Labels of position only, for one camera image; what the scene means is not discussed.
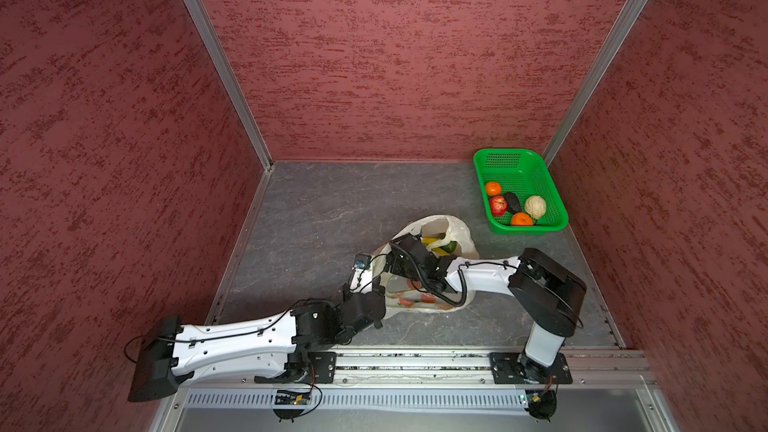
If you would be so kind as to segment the printed translucent plastic bag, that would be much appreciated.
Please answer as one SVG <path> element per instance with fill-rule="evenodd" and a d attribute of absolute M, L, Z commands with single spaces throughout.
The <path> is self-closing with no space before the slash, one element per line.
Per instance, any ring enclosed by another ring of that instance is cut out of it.
<path fill-rule="evenodd" d="M 438 269 L 426 274 L 417 266 L 419 279 L 407 279 L 385 271 L 386 256 L 390 242 L 404 234 L 419 237 L 439 237 L 445 244 L 456 241 L 457 249 L 448 254 L 440 248 L 430 250 L 439 257 Z M 395 235 L 375 254 L 372 261 L 373 275 L 380 279 L 385 288 L 386 315 L 388 317 L 403 311 L 418 313 L 453 312 L 466 307 L 475 297 L 473 291 L 463 293 L 447 282 L 449 262 L 455 258 L 476 259 L 478 253 L 471 238 L 471 232 L 462 220 L 452 215 L 431 215 L 419 219 Z"/>

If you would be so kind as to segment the red apple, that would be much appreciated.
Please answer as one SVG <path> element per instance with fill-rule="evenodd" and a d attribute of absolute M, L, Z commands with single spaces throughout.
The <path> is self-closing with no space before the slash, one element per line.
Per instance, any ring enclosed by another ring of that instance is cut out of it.
<path fill-rule="evenodd" d="M 493 217 L 502 217 L 508 211 L 508 203 L 503 195 L 496 195 L 490 198 L 489 208 Z"/>

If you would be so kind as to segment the dark avocado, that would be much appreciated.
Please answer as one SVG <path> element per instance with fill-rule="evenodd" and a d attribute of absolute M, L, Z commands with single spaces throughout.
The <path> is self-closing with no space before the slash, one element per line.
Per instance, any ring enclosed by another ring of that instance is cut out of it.
<path fill-rule="evenodd" d="M 502 194 L 502 197 L 504 198 L 506 204 L 507 204 L 507 211 L 511 214 L 517 214 L 521 213 L 523 211 L 523 207 L 520 203 L 520 200 L 518 196 L 513 192 L 505 192 Z"/>

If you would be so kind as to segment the large orange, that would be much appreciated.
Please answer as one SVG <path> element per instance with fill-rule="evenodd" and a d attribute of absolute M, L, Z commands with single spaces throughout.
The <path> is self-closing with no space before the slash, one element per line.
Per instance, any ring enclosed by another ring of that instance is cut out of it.
<path fill-rule="evenodd" d="M 510 220 L 510 226 L 513 227 L 529 227 L 534 225 L 534 219 L 524 212 L 514 214 Z"/>

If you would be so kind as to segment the green plastic basket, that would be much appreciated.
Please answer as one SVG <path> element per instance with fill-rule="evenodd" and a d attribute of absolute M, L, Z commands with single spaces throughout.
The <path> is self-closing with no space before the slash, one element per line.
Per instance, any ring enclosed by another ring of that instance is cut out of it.
<path fill-rule="evenodd" d="M 566 208 L 539 154 L 526 149 L 481 149 L 474 154 L 473 165 L 481 188 L 485 215 L 493 233 L 502 236 L 538 236 L 560 232 L 569 224 Z M 485 184 L 491 181 L 498 182 L 503 193 L 515 193 L 524 213 L 524 204 L 529 197 L 543 197 L 548 206 L 546 215 L 529 227 L 510 226 L 514 214 L 508 211 L 502 217 L 493 217 L 489 208 L 491 197 L 485 193 Z"/>

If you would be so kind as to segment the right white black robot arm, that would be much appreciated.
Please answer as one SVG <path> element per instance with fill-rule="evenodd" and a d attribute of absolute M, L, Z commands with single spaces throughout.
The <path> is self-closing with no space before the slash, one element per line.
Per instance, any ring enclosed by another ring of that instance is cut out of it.
<path fill-rule="evenodd" d="M 455 255 L 436 256 L 423 244 L 406 247 L 394 242 L 384 271 L 410 281 L 431 304 L 459 309 L 476 292 L 515 298 L 533 320 L 521 352 L 491 353 L 496 384 L 571 384 L 570 367 L 561 348 L 583 326 L 580 311 L 585 283 L 551 257 L 535 248 L 503 260 Z"/>

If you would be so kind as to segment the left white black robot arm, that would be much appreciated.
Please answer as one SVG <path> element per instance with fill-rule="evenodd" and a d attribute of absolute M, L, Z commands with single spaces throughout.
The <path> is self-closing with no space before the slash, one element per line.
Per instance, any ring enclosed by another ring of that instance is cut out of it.
<path fill-rule="evenodd" d="M 342 299 L 303 299 L 273 316 L 224 325 L 160 319 L 142 338 L 128 393 L 132 403 L 174 395 L 185 382 L 244 374 L 261 382 L 294 381 L 308 372 L 313 352 L 347 345 L 379 328 L 386 315 L 378 279 Z"/>

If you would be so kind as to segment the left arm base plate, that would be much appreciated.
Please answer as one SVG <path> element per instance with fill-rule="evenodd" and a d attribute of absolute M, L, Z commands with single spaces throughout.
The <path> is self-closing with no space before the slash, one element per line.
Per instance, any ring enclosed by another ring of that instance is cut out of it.
<path fill-rule="evenodd" d="M 337 354 L 334 352 L 293 352 L 287 355 L 283 368 L 276 375 L 255 375 L 253 381 L 257 384 L 330 384 L 334 380 L 336 362 Z"/>

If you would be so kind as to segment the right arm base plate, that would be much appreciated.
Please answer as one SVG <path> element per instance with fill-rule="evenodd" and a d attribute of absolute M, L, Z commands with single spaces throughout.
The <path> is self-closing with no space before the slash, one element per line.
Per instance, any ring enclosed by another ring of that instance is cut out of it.
<path fill-rule="evenodd" d="M 570 385 L 573 378 L 562 353 L 550 366 L 543 366 L 524 352 L 492 352 L 490 370 L 497 385 Z"/>

